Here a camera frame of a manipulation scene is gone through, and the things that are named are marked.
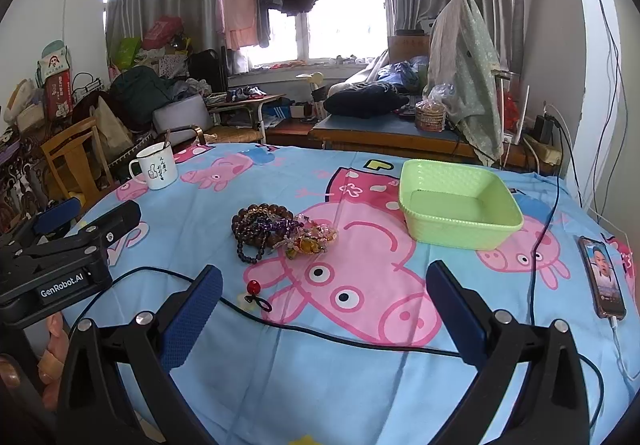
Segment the person's left hand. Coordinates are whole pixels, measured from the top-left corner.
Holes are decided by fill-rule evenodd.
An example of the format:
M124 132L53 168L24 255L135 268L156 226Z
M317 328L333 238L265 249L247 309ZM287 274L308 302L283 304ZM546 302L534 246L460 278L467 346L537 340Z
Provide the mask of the person's left hand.
M36 366L38 380L43 385L41 393L45 410L54 413L58 409L58 395L70 339L65 330L63 315L58 312L43 321L49 340Z

